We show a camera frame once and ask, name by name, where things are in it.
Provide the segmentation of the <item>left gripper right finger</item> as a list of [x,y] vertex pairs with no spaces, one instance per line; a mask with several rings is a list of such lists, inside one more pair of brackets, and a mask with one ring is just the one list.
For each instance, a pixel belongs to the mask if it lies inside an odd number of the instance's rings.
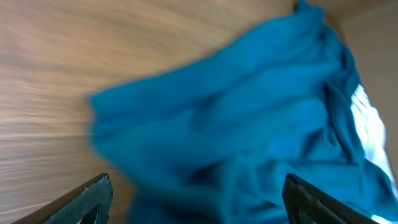
[[282,196],[290,224],[377,224],[295,174],[287,174]]

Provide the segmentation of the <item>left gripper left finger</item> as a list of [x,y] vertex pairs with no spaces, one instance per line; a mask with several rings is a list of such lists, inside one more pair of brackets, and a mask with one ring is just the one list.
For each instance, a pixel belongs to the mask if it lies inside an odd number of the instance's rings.
[[107,224],[113,187],[102,173],[12,224]]

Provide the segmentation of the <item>blue polo shirt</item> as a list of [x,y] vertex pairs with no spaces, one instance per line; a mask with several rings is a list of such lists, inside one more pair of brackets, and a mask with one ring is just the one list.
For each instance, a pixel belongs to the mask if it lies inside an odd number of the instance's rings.
[[299,1],[207,58],[90,97],[96,151],[137,187],[128,223],[287,223],[287,174],[397,220],[356,131],[354,58],[323,18]]

